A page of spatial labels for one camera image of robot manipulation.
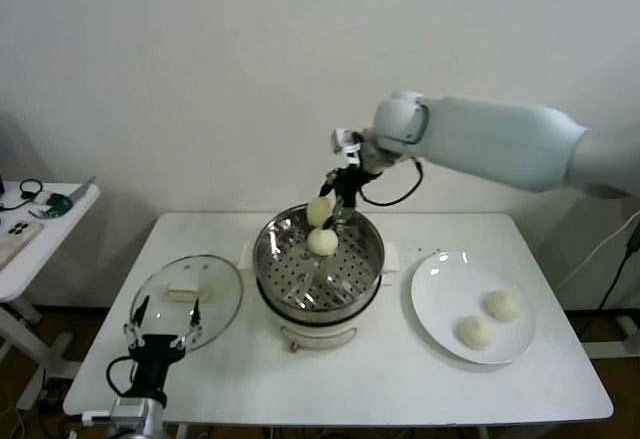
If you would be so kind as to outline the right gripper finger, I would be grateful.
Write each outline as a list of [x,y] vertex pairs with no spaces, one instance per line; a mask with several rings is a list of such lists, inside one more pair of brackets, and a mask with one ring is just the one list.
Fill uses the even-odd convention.
[[338,192],[336,191],[336,181],[339,178],[339,169],[332,169],[325,175],[325,181],[320,188],[320,192],[318,194],[319,197],[328,197],[330,194],[333,194],[335,198],[338,197]]
[[351,221],[355,212],[354,207],[347,207],[342,198],[338,198],[333,206],[330,217],[324,222],[324,229],[337,230],[344,228]]

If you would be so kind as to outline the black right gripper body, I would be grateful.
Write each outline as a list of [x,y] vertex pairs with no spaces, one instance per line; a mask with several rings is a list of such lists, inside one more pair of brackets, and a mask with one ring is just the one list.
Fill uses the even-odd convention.
[[333,189],[336,200],[345,208],[356,207],[356,195],[364,185],[373,180],[373,175],[359,166],[339,168],[335,172]]

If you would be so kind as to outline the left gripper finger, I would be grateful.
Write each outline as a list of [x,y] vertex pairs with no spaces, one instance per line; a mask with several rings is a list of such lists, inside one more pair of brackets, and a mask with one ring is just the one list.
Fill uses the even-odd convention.
[[149,303],[149,296],[146,295],[141,304],[135,309],[133,316],[123,326],[123,333],[127,340],[128,349],[136,349],[144,346],[144,339],[141,331],[142,322]]
[[197,349],[203,335],[199,299],[196,298],[192,304],[175,303],[171,313],[174,323],[181,328],[178,328],[176,337],[170,342],[170,348],[184,353]]

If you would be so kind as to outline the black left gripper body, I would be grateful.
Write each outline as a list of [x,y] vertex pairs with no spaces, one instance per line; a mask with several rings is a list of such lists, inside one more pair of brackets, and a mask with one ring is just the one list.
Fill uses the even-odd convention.
[[176,335],[145,334],[143,345],[135,345],[129,356],[136,363],[136,371],[128,394],[151,394],[162,392],[169,368],[181,361],[185,355],[182,346],[174,345]]

